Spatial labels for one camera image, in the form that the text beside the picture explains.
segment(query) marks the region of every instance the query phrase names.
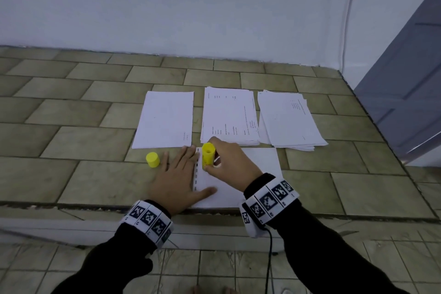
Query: black cable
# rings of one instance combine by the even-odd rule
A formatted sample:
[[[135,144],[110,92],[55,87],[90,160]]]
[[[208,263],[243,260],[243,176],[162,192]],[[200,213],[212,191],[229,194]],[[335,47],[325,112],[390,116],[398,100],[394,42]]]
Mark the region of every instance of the black cable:
[[[271,235],[271,231],[268,228],[264,228],[264,230],[269,233],[269,254],[268,254],[268,267],[266,269],[266,281],[265,281],[265,294],[268,293],[268,279],[269,279],[269,269],[271,268],[271,256],[273,254],[273,235]]]

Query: right hand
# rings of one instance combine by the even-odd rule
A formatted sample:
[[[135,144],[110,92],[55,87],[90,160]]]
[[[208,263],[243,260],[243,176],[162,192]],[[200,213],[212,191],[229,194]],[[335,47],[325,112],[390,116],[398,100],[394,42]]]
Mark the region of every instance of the right hand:
[[[206,165],[204,170],[230,186],[243,192],[262,171],[249,159],[237,143],[228,143],[213,136],[209,140],[220,156],[221,166]]]

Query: gray door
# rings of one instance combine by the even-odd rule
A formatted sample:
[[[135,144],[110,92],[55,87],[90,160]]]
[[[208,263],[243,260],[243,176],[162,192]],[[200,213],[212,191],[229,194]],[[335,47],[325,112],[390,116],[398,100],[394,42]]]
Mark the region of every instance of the gray door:
[[[424,0],[355,94],[399,158],[441,131],[441,0]]]

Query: wristband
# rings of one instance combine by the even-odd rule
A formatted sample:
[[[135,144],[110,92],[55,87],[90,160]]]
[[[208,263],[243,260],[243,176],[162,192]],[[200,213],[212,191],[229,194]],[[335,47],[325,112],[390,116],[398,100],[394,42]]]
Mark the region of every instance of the wristband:
[[[254,238],[262,236],[265,233],[265,224],[298,197],[299,194],[286,180],[275,178],[268,182],[239,204],[247,233]]]
[[[145,201],[137,201],[119,222],[134,226],[160,249],[173,232],[173,222],[161,210]]]

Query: yellow cylinder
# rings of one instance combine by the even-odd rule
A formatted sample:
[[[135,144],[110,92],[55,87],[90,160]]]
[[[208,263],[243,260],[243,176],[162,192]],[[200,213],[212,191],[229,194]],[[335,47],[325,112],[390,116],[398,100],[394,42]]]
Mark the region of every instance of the yellow cylinder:
[[[159,156],[156,152],[149,152],[146,156],[146,161],[150,167],[157,167],[160,163]]]
[[[204,143],[202,146],[202,166],[213,165],[214,154],[216,153],[216,148],[210,142]]]

